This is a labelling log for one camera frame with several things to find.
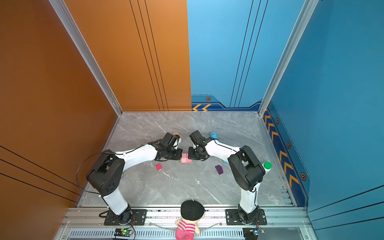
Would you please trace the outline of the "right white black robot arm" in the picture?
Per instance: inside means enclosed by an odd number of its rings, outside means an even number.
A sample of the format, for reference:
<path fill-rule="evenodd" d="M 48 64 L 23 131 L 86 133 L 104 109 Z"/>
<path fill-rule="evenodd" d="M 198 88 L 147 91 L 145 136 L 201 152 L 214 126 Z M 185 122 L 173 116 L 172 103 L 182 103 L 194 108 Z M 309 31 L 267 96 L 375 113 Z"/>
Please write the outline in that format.
<path fill-rule="evenodd" d="M 251 224 L 262 213 L 258 204 L 258 193 L 264 176 L 272 169 L 270 162 L 261 163 L 249 146 L 232 147 L 220 143 L 213 137 L 205 138 L 199 131 L 190 134 L 193 146 L 189 148 L 189 159 L 205 161 L 216 157 L 229 163 L 232 174 L 241 190 L 238 206 L 239 218 Z"/>

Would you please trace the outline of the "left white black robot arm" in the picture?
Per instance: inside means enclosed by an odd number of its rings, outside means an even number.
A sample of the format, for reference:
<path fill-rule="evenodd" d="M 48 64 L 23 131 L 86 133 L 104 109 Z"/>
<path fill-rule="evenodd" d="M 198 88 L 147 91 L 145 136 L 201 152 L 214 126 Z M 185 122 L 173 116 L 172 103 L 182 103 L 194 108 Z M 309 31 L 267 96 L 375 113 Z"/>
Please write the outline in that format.
<path fill-rule="evenodd" d="M 126 222 L 131 218 L 131 209 L 123 197 L 119 185 L 123 172 L 148 161 L 180 160 L 183 150 L 179 148 L 179 134 L 166 133 L 162 139 L 150 142 L 133 150 L 100 153 L 86 175 L 87 181 L 109 207 L 114 217 Z"/>

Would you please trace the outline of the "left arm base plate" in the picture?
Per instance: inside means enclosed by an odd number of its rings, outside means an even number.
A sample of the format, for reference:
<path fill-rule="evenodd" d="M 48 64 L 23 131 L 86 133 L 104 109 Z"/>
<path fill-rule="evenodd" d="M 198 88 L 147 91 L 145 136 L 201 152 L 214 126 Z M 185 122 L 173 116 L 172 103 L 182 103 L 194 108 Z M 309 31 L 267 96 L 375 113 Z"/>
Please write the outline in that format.
<path fill-rule="evenodd" d="M 116 215 L 111 210 L 108 210 L 105 217 L 105 226 L 143 226 L 146 221 L 147 210 L 128 209 L 122 214 Z"/>

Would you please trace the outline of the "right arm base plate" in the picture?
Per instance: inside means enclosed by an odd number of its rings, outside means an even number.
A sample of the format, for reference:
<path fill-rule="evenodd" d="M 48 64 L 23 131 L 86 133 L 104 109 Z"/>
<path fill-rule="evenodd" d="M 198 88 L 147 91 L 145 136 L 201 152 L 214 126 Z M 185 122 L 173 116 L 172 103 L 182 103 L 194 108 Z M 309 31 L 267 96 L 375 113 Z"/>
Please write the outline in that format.
<path fill-rule="evenodd" d="M 234 225 L 258 225 L 266 226 L 267 217 L 265 211 L 257 207 L 252 213 L 247 214 L 240 209 L 226 209 L 226 221 L 228 226 Z"/>

